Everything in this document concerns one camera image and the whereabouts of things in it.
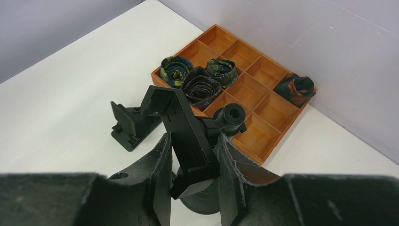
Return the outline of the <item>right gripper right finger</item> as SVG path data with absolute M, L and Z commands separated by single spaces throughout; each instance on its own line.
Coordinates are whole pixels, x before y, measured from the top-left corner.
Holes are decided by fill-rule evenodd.
M 224 226 L 396 226 L 399 181 L 380 175 L 278 176 L 246 157 L 226 135 L 215 149 Z

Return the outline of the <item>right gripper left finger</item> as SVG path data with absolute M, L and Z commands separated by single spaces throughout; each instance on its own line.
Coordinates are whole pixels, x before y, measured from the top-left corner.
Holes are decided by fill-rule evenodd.
M 2 174 L 3 226 L 168 226 L 172 137 L 111 177 L 95 173 Z

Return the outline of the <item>small black folding stand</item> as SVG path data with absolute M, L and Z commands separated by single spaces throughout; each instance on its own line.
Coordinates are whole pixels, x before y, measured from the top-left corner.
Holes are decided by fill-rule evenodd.
M 128 152 L 133 151 L 162 122 L 159 116 L 142 115 L 140 107 L 124 107 L 111 101 L 117 124 L 111 136 Z

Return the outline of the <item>round base stand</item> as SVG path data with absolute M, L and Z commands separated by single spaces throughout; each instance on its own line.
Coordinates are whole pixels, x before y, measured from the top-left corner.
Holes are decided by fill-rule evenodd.
M 145 116 L 160 116 L 171 135 L 180 172 L 172 181 L 170 196 L 198 214 L 219 212 L 220 165 L 213 149 L 221 134 L 231 138 L 247 130 L 243 106 L 230 103 L 212 117 L 196 116 L 182 90 L 151 85 L 141 110 Z

